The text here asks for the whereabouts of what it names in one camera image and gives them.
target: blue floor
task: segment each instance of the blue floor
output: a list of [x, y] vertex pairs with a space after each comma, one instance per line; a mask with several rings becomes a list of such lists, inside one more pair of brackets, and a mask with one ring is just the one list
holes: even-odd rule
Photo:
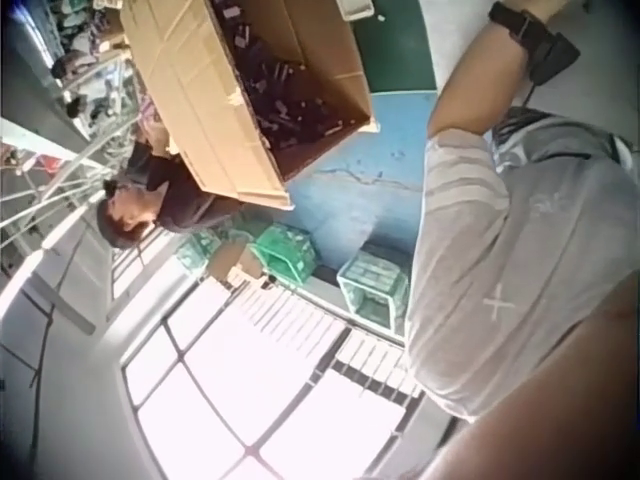
[[323, 265], [338, 270], [367, 240], [413, 253], [435, 97], [374, 95], [380, 132], [357, 134], [289, 184], [296, 207], [277, 220], [310, 232]]

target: green plastic crate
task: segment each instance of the green plastic crate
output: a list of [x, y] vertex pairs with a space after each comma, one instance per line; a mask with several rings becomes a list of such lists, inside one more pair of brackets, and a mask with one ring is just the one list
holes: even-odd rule
[[309, 233], [277, 223], [251, 244], [251, 250], [267, 272], [296, 286], [303, 285], [318, 265]]
[[222, 242], [212, 232], [202, 231], [189, 235], [176, 252], [176, 257], [189, 272], [199, 274], [204, 270], [213, 252]]
[[349, 311], [395, 336], [404, 335], [410, 257], [366, 244], [338, 272]]

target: box flap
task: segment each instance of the box flap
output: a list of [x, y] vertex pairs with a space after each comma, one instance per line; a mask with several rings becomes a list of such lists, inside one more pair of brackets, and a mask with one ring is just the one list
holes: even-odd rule
[[200, 187], [252, 203], [290, 206], [273, 158], [238, 95], [206, 1], [130, 1], [121, 19], [134, 61]]

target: open cardboard box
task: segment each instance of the open cardboard box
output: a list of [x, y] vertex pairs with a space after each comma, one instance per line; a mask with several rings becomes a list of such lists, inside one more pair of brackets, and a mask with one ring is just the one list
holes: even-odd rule
[[371, 98], [335, 0], [240, 0], [273, 53], [302, 62], [320, 98], [356, 120], [312, 145], [266, 149], [209, 0], [128, 0], [122, 24], [160, 116], [200, 187], [292, 208], [284, 183], [369, 123]]
[[209, 259], [207, 273], [218, 282], [224, 283], [234, 268], [239, 269], [251, 280], [259, 281], [264, 278], [262, 263], [246, 241], [222, 242]]

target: bright window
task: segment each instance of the bright window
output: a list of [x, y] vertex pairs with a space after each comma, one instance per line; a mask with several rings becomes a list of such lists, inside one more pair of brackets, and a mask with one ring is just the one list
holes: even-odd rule
[[419, 402], [399, 347], [293, 292], [190, 291], [124, 367], [169, 480], [352, 479]]

